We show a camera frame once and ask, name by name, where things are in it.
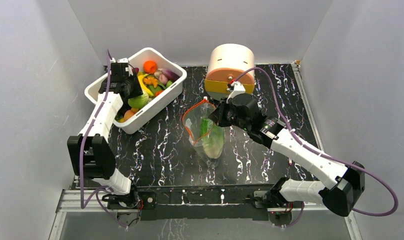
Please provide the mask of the green toy cabbage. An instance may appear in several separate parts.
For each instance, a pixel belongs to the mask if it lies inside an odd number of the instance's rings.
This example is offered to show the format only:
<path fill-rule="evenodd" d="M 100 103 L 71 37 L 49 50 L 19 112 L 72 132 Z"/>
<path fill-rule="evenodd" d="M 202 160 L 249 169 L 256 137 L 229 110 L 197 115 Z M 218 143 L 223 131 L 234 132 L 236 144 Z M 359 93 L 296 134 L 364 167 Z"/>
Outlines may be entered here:
<path fill-rule="evenodd" d="M 200 134 L 203 151 L 210 159 L 218 159 L 224 148 L 224 129 L 216 126 L 210 119 L 202 118 Z"/>

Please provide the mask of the clear zip top bag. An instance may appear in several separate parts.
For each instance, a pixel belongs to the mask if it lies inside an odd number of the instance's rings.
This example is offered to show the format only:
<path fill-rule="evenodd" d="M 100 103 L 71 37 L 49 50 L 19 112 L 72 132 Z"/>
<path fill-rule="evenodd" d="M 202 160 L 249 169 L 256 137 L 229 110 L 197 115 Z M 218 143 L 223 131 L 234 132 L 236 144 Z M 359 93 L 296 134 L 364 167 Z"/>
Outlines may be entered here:
<path fill-rule="evenodd" d="M 209 115 L 216 107 L 205 96 L 182 116 L 182 124 L 189 134 L 193 149 L 209 168 L 216 168 L 224 150 L 224 129 L 217 126 Z"/>

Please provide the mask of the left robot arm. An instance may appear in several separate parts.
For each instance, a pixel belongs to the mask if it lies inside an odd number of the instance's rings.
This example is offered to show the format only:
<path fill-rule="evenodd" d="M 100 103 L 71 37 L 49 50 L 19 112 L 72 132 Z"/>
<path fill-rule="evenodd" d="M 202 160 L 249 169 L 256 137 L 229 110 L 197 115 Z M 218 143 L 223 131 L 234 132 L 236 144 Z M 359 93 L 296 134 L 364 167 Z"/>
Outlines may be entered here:
<path fill-rule="evenodd" d="M 125 207 L 134 208 L 139 203 L 139 194 L 131 189 L 132 181 L 117 169 L 108 140 L 124 103 L 143 94 L 137 71 L 124 58 L 111 59 L 107 73 L 95 89 L 95 106 L 90 118 L 78 135 L 67 140 L 73 171 L 81 188 L 85 179 L 93 180 L 112 194 L 120 195 Z"/>

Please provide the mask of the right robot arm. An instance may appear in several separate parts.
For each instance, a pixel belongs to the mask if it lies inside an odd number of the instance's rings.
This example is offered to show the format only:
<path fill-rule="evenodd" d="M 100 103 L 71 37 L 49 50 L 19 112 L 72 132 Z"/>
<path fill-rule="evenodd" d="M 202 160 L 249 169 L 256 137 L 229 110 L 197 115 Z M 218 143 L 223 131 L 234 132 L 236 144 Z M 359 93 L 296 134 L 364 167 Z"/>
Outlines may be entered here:
<path fill-rule="evenodd" d="M 254 142 L 288 157 L 317 178 L 316 181 L 298 181 L 282 177 L 260 197 L 265 204 L 285 207 L 290 202 L 310 202 L 347 217 L 365 189 L 365 174 L 359 170 L 360 163 L 348 166 L 328 160 L 328 155 L 317 148 L 311 152 L 307 144 L 292 136 L 284 122 L 264 115 L 251 94 L 222 99 L 208 118 L 219 127 L 235 126 L 246 131 Z"/>

